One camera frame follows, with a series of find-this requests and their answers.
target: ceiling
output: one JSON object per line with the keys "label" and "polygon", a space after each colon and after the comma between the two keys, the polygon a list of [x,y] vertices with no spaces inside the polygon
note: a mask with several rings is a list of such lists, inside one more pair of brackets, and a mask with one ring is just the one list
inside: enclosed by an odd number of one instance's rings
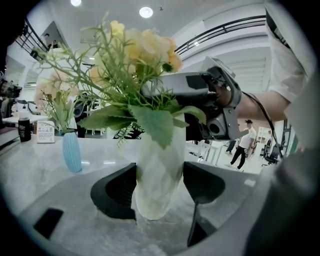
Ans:
{"label": "ceiling", "polygon": [[[69,0],[48,0],[51,10],[55,13],[54,21],[59,23],[58,27],[61,30],[68,27],[62,31],[63,36],[67,39],[69,35],[65,34],[72,33],[79,41],[86,40],[84,37],[88,36],[88,33],[82,33],[80,36],[80,29],[97,26],[106,12],[109,21],[117,20],[124,23],[126,29],[156,28],[160,35],[172,36],[208,11],[227,4],[238,4],[239,1],[242,0],[82,0],[80,6],[74,7]],[[153,9],[152,17],[142,18],[139,15],[140,8],[144,6]],[[72,47],[73,44],[68,40],[67,43]]]}
{"label": "ceiling", "polygon": [[269,47],[242,49],[215,57],[235,73],[242,91],[261,93],[268,89],[272,58]]}

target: black holder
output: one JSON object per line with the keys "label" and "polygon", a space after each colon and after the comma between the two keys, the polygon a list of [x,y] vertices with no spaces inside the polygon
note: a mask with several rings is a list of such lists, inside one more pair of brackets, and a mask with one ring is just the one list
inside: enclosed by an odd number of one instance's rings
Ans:
{"label": "black holder", "polygon": [[[91,199],[105,215],[115,219],[136,220],[131,209],[132,195],[137,185],[137,166],[129,164],[111,175],[98,180],[91,188]],[[187,246],[193,246],[217,229],[198,211],[199,204],[213,202],[225,190],[224,180],[194,164],[184,162],[183,182],[195,203]]]}

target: hand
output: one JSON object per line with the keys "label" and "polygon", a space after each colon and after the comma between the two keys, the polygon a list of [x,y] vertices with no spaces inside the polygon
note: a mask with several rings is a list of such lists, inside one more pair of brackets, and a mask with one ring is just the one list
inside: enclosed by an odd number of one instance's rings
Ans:
{"label": "hand", "polygon": [[219,86],[215,87],[215,91],[219,95],[219,98],[217,99],[218,104],[224,108],[231,100],[231,92],[226,88]]}

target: small sign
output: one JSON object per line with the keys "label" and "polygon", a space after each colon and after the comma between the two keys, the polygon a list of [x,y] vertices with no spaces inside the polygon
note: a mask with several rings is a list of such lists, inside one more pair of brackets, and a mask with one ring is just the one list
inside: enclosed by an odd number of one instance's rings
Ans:
{"label": "small sign", "polygon": [[55,143],[55,128],[52,121],[37,121],[36,142]]}

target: counter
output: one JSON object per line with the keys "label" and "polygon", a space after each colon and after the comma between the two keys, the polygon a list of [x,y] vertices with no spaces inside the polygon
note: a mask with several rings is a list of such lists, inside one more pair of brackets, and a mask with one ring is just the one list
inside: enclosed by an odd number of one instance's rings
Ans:
{"label": "counter", "polygon": [[[127,140],[117,148],[113,139],[79,138],[82,171],[75,174],[65,166],[62,137],[55,139],[54,144],[37,144],[33,137],[0,157],[1,188],[15,215],[34,225],[48,208],[61,209],[63,215],[50,241],[83,256],[164,256],[187,249],[194,202],[182,181],[174,205],[157,221],[146,220],[137,211],[136,222],[109,218],[90,198],[96,181],[136,161],[139,140]],[[186,151],[185,160],[198,158]],[[214,202],[198,209],[219,228],[242,204],[257,176],[216,171],[226,189]],[[136,208],[134,200],[131,207]]]}

